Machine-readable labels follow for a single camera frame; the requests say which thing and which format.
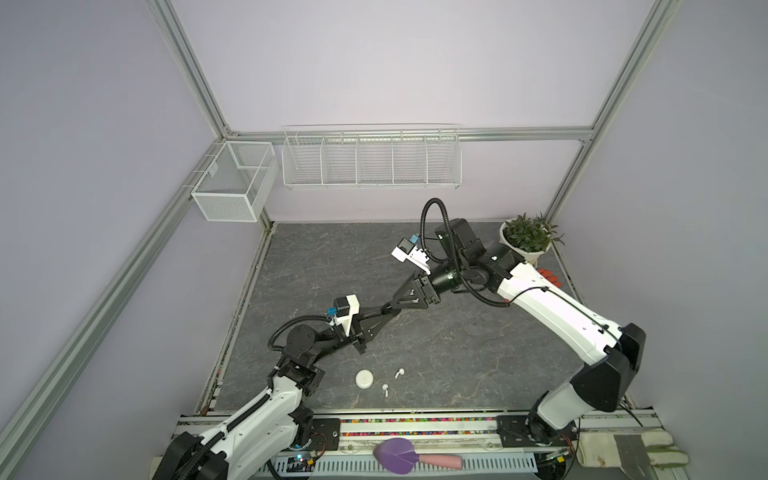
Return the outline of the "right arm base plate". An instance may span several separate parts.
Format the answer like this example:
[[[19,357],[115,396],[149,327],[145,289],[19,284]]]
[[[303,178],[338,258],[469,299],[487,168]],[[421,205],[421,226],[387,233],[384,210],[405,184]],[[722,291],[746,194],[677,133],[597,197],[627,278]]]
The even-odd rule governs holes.
[[[496,422],[496,432],[505,448],[567,447],[574,446],[579,438],[575,422],[562,430],[554,430],[543,421],[531,420],[526,414],[500,415]]]

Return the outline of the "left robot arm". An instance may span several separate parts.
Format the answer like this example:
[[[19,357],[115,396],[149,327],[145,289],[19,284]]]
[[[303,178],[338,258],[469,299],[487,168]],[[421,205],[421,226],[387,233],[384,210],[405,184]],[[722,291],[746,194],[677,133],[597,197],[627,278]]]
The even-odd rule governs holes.
[[[364,308],[345,329],[329,315],[302,315],[281,325],[268,348],[280,354],[266,387],[236,413],[199,435],[178,435],[162,456],[155,479],[249,479],[278,453],[310,442],[313,411],[303,404],[321,382],[316,363],[366,344],[400,311],[390,304]]]

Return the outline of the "black earbud charging case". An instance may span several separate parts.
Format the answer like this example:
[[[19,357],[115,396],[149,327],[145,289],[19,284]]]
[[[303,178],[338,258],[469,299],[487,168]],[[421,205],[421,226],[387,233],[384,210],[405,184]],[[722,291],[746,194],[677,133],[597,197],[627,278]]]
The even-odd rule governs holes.
[[[400,309],[391,305],[390,303],[387,303],[382,306],[381,313],[383,315],[397,316],[400,313]]]

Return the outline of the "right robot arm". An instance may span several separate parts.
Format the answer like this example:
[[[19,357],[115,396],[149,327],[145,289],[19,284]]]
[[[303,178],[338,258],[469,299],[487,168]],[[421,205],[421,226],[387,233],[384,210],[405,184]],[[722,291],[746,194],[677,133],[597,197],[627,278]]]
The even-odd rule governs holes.
[[[617,410],[640,370],[644,330],[590,310],[512,247],[484,245],[466,220],[449,218],[441,199],[432,198],[425,206],[440,210],[442,224],[435,237],[445,256],[433,255],[422,234],[402,238],[392,255],[418,270],[393,297],[392,309],[425,309],[462,287],[487,306],[522,308],[569,346],[582,361],[581,369],[544,393],[523,424],[525,435],[539,445],[551,443],[586,413]]]

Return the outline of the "white earbud charging case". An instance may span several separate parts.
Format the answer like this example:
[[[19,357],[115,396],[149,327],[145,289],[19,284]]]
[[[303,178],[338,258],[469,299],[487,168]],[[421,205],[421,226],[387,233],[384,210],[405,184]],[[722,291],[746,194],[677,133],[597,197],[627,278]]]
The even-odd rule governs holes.
[[[374,375],[368,369],[359,370],[355,376],[355,384],[360,389],[369,389],[374,384]]]

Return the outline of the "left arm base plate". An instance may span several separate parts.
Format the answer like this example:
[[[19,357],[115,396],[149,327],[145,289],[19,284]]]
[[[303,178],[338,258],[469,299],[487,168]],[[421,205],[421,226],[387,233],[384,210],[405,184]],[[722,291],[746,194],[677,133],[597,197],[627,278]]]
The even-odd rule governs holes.
[[[304,451],[336,451],[340,440],[340,418],[315,417],[299,427],[291,447]]]

